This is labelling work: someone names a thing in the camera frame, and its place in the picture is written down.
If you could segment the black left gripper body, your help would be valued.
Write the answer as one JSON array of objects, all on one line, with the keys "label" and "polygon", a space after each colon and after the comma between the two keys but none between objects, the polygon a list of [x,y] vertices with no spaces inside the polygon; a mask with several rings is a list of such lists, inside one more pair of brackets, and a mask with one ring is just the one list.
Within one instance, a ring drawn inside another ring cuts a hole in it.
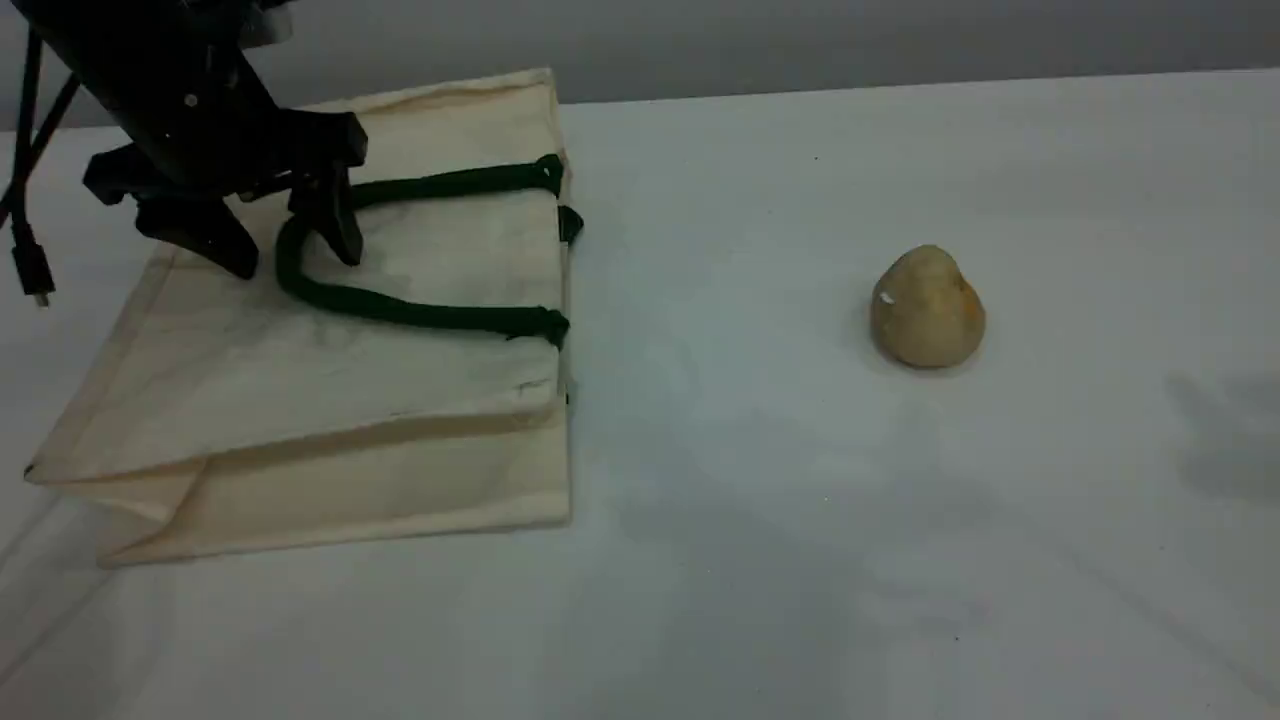
[{"label": "black left gripper body", "polygon": [[83,85],[131,138],[90,159],[84,186],[102,202],[257,199],[361,167],[369,151],[355,114],[278,106],[238,51],[124,54],[86,69]]}]

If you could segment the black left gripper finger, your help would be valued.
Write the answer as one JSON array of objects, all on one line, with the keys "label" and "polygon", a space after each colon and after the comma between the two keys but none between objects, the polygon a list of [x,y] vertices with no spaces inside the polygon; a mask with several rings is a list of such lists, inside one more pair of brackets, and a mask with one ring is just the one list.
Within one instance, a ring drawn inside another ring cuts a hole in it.
[{"label": "black left gripper finger", "polygon": [[288,231],[305,240],[320,236],[347,266],[364,260],[364,234],[356,219],[353,187],[347,168],[326,168],[301,176],[291,190]]},{"label": "black left gripper finger", "polygon": [[141,199],[134,227],[141,234],[198,255],[242,281],[256,274],[259,247],[220,199]]}]

